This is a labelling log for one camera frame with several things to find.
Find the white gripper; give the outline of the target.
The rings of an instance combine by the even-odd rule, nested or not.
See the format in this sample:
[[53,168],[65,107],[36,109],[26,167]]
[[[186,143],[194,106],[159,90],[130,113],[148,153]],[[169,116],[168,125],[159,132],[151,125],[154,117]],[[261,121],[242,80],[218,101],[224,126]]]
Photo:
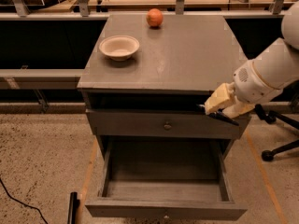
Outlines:
[[[241,65],[234,72],[234,82],[222,83],[205,101],[207,115],[224,109],[222,113],[234,119],[250,112],[254,105],[263,104],[279,96],[283,89],[275,89],[256,71],[253,60]],[[235,96],[243,103],[235,103]]]

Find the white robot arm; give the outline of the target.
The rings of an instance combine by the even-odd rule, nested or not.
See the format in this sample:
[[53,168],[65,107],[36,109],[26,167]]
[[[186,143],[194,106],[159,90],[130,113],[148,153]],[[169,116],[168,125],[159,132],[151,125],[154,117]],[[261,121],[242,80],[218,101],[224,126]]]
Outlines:
[[284,14],[281,33],[282,38],[234,71],[232,83],[222,83],[211,94],[204,103],[207,115],[221,109],[234,119],[271,101],[299,79],[299,2]]

